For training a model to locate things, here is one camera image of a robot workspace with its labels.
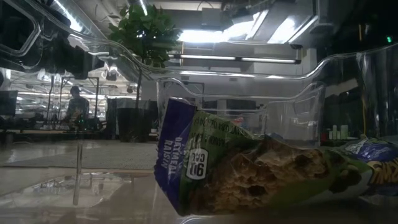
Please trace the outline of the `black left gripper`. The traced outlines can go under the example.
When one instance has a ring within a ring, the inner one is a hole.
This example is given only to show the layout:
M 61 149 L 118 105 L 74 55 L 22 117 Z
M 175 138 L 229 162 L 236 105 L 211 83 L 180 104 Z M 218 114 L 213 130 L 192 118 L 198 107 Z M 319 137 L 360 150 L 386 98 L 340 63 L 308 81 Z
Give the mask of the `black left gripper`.
M 71 73 L 75 78 L 87 78 L 92 70 L 104 67 L 104 62 L 81 47 L 56 41 L 43 49 L 43 67 L 49 73 Z

